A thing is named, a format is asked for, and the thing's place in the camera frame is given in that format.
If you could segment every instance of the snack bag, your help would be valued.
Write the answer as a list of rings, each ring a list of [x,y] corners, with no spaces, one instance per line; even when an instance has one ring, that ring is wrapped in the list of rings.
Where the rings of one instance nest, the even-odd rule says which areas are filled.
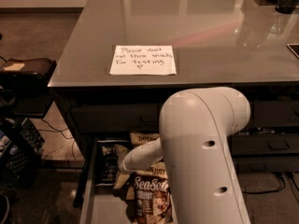
[[[113,186],[118,172],[118,149],[127,149],[127,140],[98,140],[95,160],[95,186]]]
[[[136,172],[134,188],[134,224],[172,223],[169,185],[163,162]]]
[[[130,133],[131,142],[134,147],[141,146],[150,141],[154,141],[159,137],[160,135],[158,133],[139,133],[139,132]]]

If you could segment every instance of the handwritten note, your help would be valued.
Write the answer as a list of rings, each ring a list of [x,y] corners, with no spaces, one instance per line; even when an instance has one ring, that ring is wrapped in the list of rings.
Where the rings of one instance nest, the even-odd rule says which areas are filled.
[[[117,46],[111,75],[175,75],[171,46]]]

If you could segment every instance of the desk drawer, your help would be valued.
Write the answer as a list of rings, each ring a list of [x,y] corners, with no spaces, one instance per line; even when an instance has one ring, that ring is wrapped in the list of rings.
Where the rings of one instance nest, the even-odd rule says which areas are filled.
[[[254,127],[299,126],[299,101],[259,101],[253,106]]]
[[[298,172],[299,155],[293,157],[233,158],[238,173]]]
[[[157,104],[89,105],[76,107],[71,114],[81,133],[157,131]]]
[[[231,152],[232,156],[299,155],[299,134],[234,135]]]
[[[96,145],[93,145],[79,224],[132,224],[130,219],[134,216],[134,206],[124,201],[125,193],[121,193],[120,197],[115,197],[112,187],[96,187],[94,185],[95,157]]]

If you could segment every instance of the floor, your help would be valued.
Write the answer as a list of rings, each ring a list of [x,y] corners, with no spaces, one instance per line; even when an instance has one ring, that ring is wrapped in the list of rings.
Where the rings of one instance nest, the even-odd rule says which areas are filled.
[[[0,56],[30,59],[48,57],[59,61],[64,46],[78,20],[78,13],[0,14]],[[8,223],[75,224],[80,208],[73,207],[82,158],[76,142],[66,128],[57,107],[53,105],[45,121],[32,119],[45,138],[42,159],[48,165],[39,169],[30,189],[0,187],[11,202]],[[244,194],[252,224],[293,224],[299,218],[299,192],[285,177],[286,188],[277,193]],[[242,190],[263,191],[281,186],[268,173],[241,174]]]

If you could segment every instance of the open drawer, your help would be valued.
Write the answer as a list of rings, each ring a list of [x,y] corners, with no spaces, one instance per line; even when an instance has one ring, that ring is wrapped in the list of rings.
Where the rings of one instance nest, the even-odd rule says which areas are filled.
[[[97,145],[93,145],[93,154],[85,188],[80,224],[132,224],[134,203],[125,201],[126,193],[120,193],[119,197],[115,197],[112,186],[96,187],[94,185],[96,149]]]

